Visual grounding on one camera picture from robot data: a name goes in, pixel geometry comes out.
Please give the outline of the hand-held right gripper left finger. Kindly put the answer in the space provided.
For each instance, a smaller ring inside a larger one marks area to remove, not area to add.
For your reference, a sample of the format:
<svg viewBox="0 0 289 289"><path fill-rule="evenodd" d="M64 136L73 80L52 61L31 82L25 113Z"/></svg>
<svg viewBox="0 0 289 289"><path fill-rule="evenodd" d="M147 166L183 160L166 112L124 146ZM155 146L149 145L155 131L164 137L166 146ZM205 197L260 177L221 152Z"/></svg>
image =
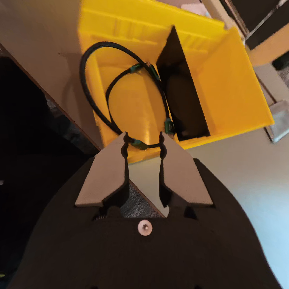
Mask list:
<svg viewBox="0 0 289 289"><path fill-rule="evenodd" d="M103 206L128 184L128 142L128 133L123 132L95 156L76 207Z"/></svg>

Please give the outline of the black bin divider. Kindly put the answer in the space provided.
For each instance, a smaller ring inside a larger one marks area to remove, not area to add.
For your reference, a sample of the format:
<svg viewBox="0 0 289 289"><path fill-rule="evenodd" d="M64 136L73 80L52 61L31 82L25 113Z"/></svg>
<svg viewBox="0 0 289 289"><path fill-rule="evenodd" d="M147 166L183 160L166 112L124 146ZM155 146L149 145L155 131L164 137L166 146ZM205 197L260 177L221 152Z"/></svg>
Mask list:
<svg viewBox="0 0 289 289"><path fill-rule="evenodd" d="M175 26L171 28L156 66L178 140L210 136Z"/></svg>

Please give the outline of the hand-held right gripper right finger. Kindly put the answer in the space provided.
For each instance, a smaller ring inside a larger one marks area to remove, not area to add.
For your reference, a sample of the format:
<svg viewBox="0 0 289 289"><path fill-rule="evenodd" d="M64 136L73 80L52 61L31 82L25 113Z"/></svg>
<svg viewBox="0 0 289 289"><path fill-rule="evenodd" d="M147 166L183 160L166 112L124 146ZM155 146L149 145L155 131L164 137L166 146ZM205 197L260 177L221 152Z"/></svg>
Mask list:
<svg viewBox="0 0 289 289"><path fill-rule="evenodd" d="M160 132L159 197L163 207L211 206L213 201L193 157Z"/></svg>

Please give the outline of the yellow plastic bin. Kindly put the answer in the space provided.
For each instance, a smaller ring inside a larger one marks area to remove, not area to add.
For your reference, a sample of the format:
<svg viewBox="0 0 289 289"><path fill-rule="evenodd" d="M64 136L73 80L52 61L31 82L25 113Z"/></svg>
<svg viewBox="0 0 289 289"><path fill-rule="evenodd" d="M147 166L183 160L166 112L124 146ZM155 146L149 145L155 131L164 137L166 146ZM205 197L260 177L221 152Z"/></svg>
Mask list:
<svg viewBox="0 0 289 289"><path fill-rule="evenodd" d="M82 53L98 42L115 42L156 67L175 26L209 136L175 141L184 149L273 124L273 117L236 28L158 1L82 1L78 35ZM113 79L139 60L114 48L93 52L85 67L92 99L110 121L105 93ZM164 131L164 105L143 68L126 75L110 95L110 111L122 131L153 145Z"/></svg>

